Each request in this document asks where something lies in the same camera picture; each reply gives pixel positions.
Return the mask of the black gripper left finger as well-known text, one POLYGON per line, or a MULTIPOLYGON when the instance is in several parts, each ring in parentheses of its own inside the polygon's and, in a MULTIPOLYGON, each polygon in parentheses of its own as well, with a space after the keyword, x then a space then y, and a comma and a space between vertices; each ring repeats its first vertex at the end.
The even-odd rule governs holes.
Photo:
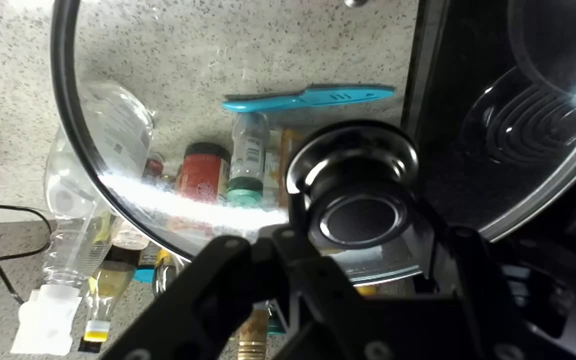
POLYGON ((290 324, 290 277, 316 249, 290 226, 255 243, 214 238, 102 354, 102 360, 216 360, 253 306, 274 302, 290 324))

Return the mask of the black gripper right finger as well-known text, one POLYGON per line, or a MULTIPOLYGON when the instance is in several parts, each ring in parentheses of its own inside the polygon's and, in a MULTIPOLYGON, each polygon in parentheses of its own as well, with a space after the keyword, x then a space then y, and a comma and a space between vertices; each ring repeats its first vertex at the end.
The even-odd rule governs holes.
POLYGON ((428 202, 419 205, 419 212, 431 233, 419 244, 424 272, 442 294, 461 305, 475 354, 484 360, 527 360, 527 328, 482 236, 449 226, 428 202))

